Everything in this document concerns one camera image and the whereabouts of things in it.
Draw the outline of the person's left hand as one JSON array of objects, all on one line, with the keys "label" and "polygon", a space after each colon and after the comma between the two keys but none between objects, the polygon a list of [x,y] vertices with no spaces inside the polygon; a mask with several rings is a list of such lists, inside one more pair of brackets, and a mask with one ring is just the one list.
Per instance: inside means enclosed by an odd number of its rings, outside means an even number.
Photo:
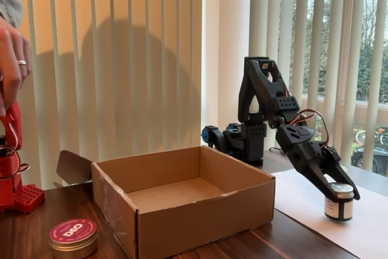
[{"label": "person's left hand", "polygon": [[16,101],[31,71],[30,44],[17,29],[1,18],[1,116]]}]

